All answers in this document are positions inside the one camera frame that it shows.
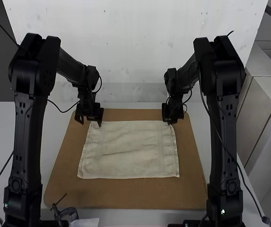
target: cork mat edge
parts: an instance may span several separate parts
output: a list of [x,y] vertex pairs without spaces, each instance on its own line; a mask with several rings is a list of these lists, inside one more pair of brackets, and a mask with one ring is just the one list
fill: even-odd
[[[161,120],[161,110],[105,109],[103,121]],[[188,114],[173,125],[180,178],[80,179],[77,170],[90,122],[80,125],[74,112],[48,181],[44,203],[98,209],[204,210],[207,187]]]

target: white table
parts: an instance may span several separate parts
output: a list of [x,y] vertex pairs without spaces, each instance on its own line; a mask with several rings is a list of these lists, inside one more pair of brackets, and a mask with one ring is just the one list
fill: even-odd
[[[67,109],[71,103],[58,103],[61,109]],[[105,108],[155,108],[161,107],[160,103],[102,103]],[[13,149],[15,115],[13,103],[0,103],[0,169]],[[69,113],[59,113],[51,104],[47,105],[41,152],[41,173],[43,192],[46,189],[55,159],[60,150],[72,110]],[[197,144],[206,181],[209,182],[210,174],[210,123],[202,103],[189,103],[188,113]],[[0,177],[0,216],[3,218],[3,190],[8,184],[11,162]],[[253,189],[245,174],[247,185]],[[244,189],[243,221],[248,227],[264,226],[260,220],[257,209],[249,193]],[[113,210],[113,209],[79,209],[80,218],[100,218],[99,226],[119,225],[154,225],[166,226],[169,223],[182,223],[184,219],[201,219],[205,211],[180,211],[180,210]],[[53,214],[42,202],[42,219],[52,218]]]

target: cork board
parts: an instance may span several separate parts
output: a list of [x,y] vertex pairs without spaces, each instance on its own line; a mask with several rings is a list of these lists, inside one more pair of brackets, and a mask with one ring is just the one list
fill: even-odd
[[[161,110],[105,109],[103,121],[162,120]],[[207,190],[188,114],[173,125],[180,177],[140,179],[80,179],[80,156],[90,122],[71,116],[55,161],[44,202],[51,207],[63,194],[61,207],[101,209],[204,210]]]

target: cream towel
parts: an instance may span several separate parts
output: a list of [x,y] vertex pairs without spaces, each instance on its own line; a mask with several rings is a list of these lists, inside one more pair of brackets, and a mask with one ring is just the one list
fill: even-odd
[[174,129],[162,121],[91,122],[78,177],[179,177]]

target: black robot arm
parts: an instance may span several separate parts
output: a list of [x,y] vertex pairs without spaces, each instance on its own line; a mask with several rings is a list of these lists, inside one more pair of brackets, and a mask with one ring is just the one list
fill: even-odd
[[16,126],[14,155],[8,186],[4,190],[4,227],[55,226],[40,221],[42,184],[40,171],[43,118],[55,83],[56,73],[78,88],[75,119],[102,122],[103,108],[95,103],[100,78],[94,66],[86,66],[69,56],[61,40],[27,34],[9,65],[9,80],[15,93]]
[[[227,36],[218,36],[213,42],[197,38],[193,44],[194,54],[187,63],[179,70],[168,69],[164,75],[169,99],[162,104],[163,121],[173,124],[184,117],[183,94],[199,80],[207,97],[211,132],[206,204],[209,222],[202,226],[239,227],[243,225],[243,192],[236,165],[236,107],[245,78],[244,66]],[[191,221],[185,222],[191,227]]]

